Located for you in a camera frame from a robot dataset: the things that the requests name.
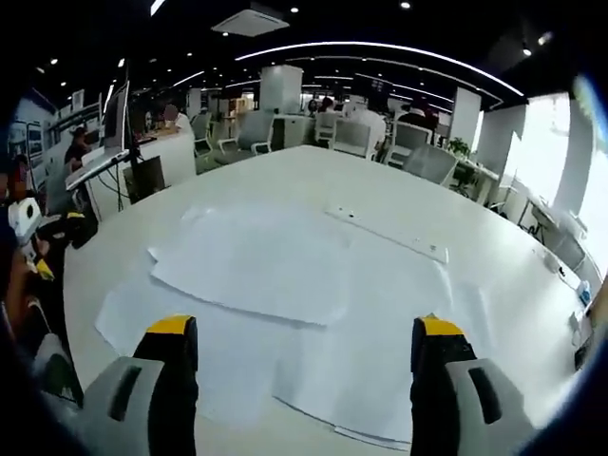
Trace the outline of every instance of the office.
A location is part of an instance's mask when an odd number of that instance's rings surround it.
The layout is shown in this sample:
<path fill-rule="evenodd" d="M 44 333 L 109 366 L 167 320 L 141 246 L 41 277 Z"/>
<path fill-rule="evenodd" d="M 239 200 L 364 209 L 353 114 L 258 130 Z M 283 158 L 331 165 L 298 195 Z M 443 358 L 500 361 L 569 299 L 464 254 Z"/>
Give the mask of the office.
<path fill-rule="evenodd" d="M 42 140 L 15 128 L 9 150 L 29 154 L 43 216 L 95 220 L 61 265 L 85 389 L 188 314 L 198 444 L 287 452 L 301 432 L 302 453 L 408 449 L 413 322 L 435 314 L 501 368 L 523 430 L 552 419 L 608 266 L 596 94 L 564 76 L 558 29 L 532 9 L 488 25 L 478 7 L 402 3 L 264 2 L 275 29 L 242 2 L 127 5 L 111 24 L 132 15 L 138 32 L 83 39 L 87 71 L 45 51 L 32 85 L 55 109 Z"/>

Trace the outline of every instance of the white pillar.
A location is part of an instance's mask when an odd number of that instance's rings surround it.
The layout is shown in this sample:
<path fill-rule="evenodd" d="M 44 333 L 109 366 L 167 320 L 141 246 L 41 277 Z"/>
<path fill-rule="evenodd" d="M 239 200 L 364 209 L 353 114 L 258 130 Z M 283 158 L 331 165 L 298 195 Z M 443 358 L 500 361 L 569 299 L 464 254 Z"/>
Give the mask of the white pillar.
<path fill-rule="evenodd" d="M 186 115 L 189 119 L 194 118 L 200 113 L 200 88 L 191 88 L 188 90 L 186 99 Z"/>
<path fill-rule="evenodd" d="M 302 73 L 302 68 L 289 65 L 263 68 L 259 85 L 260 110 L 278 109 L 282 114 L 298 113 L 302 93 Z"/>
<path fill-rule="evenodd" d="M 482 97 L 461 87 L 456 90 L 452 123 L 449 128 L 449 138 L 462 139 L 469 147 L 473 146 L 475 129 L 479 111 L 482 107 Z"/>

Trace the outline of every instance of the window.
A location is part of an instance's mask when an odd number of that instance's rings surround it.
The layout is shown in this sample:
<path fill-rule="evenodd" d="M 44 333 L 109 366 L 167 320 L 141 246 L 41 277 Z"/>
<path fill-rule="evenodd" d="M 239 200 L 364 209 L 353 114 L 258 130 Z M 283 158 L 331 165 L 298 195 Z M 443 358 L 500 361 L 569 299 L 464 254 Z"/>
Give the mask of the window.
<path fill-rule="evenodd" d="M 594 126 L 594 130 L 591 169 L 579 218 L 587 225 L 585 247 L 604 277 L 608 271 L 608 148 L 599 128 Z"/>
<path fill-rule="evenodd" d="M 548 204 L 553 203 L 560 186 L 569 130 L 567 93 L 530 99 L 525 112 L 516 179 Z"/>

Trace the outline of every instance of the potted plant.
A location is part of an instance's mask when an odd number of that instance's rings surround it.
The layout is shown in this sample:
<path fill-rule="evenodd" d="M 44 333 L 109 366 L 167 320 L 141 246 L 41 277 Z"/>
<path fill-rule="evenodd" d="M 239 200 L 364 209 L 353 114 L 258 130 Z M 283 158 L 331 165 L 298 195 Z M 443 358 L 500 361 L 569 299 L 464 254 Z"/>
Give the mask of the potted plant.
<path fill-rule="evenodd" d="M 447 150 L 452 154 L 468 158 L 471 155 L 471 149 L 462 138 L 454 138 L 447 144 Z"/>

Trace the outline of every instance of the cable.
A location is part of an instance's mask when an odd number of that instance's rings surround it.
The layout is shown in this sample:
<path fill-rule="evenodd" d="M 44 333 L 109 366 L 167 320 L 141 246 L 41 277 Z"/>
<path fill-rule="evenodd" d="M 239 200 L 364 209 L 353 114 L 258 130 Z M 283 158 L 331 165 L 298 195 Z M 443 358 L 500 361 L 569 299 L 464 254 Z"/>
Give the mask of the cable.
<path fill-rule="evenodd" d="M 123 206 L 123 194 L 121 193 L 121 182 L 119 180 L 118 175 L 118 164 L 116 163 L 116 184 L 118 185 L 118 212 L 121 212 L 124 209 Z"/>
<path fill-rule="evenodd" d="M 98 176 L 97 179 L 99 179 L 99 182 L 101 182 L 105 188 L 107 188 L 108 190 L 111 190 L 112 192 L 114 192 L 118 195 L 119 192 L 115 188 L 112 188 L 107 183 L 105 183 L 101 176 Z"/>

